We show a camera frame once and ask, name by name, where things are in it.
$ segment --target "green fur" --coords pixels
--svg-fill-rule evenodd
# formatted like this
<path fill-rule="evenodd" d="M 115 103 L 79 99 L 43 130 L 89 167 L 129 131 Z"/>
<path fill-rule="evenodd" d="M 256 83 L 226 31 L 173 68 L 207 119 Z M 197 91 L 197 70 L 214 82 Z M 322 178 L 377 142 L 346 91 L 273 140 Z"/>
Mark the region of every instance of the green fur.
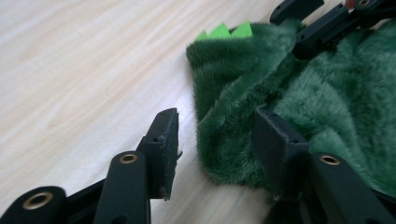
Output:
<path fill-rule="evenodd" d="M 202 165 L 219 183 L 265 186 L 250 136 L 255 108 L 266 105 L 311 152 L 344 158 L 368 186 L 396 196 L 396 22 L 356 31 L 311 61 L 290 53 L 299 25 L 251 24 L 252 37 L 187 48 Z"/>

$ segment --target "green plush toy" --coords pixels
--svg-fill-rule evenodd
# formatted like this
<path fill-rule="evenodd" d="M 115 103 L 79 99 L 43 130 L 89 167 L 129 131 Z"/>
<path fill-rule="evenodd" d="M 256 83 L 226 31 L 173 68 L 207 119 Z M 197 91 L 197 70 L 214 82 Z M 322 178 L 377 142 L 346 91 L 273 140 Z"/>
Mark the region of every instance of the green plush toy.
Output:
<path fill-rule="evenodd" d="M 255 108 L 265 105 L 310 152 L 342 157 L 370 188 L 396 197 L 396 21 L 309 61 L 291 53 L 299 29 L 221 25 L 188 46 L 202 165 L 218 183 L 266 187 L 250 148 Z"/>

